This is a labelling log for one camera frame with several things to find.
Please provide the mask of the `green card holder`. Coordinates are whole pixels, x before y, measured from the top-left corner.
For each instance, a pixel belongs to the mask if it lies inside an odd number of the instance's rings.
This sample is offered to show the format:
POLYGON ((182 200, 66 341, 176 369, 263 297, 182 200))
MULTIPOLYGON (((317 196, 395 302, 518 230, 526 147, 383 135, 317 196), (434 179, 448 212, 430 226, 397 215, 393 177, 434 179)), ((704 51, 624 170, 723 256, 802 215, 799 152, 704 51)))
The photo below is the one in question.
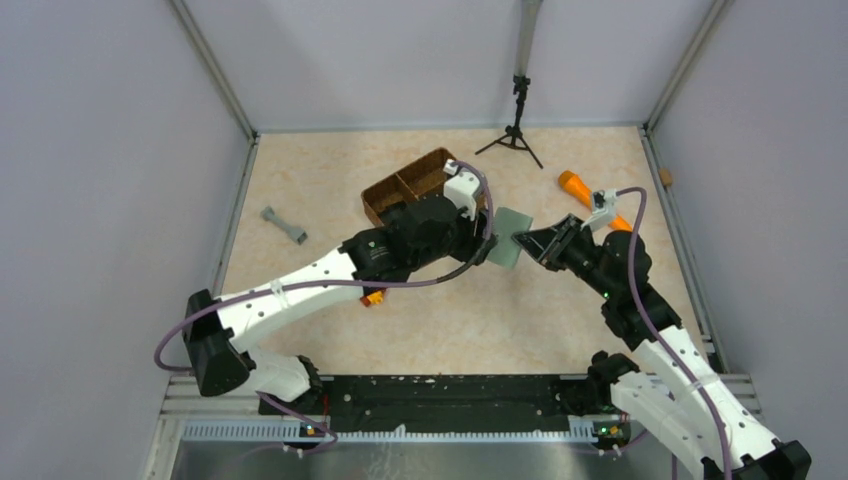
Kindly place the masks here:
POLYGON ((499 207, 493 221, 493 237, 496 242, 489 250, 486 261, 504 269, 513 269, 522 252, 513 235, 528 231, 532 224, 532 216, 508 207, 499 207))

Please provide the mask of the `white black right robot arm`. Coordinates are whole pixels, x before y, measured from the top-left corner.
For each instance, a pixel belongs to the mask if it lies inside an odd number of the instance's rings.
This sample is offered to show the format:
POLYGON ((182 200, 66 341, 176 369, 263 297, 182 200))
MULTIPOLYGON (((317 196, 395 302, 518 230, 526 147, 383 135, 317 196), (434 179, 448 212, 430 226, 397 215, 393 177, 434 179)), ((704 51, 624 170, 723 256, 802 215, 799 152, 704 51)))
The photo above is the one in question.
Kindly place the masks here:
POLYGON ((542 267, 570 271, 600 294, 605 324, 631 352, 593 356, 586 397, 594 409, 627 413, 695 479, 807 477, 805 447, 780 440, 741 404, 649 283, 651 259, 639 236, 614 230, 598 244, 568 215, 512 238, 542 267))

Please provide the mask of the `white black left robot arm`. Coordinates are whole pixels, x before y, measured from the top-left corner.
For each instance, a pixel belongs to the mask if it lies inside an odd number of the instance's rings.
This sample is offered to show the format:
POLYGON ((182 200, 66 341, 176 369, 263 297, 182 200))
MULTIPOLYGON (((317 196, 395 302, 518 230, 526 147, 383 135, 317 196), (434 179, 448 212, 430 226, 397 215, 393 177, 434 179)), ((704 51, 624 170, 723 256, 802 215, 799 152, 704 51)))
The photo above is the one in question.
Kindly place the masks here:
POLYGON ((200 395, 249 386, 297 413, 314 410, 321 397, 314 365, 303 356, 261 352, 265 337, 336 304, 414 287, 411 275, 443 258, 469 268, 482 261, 494 241, 487 210, 458 207, 442 195, 396 203, 381 221, 311 264, 252 290, 218 298, 207 289, 193 293, 181 336, 200 395))

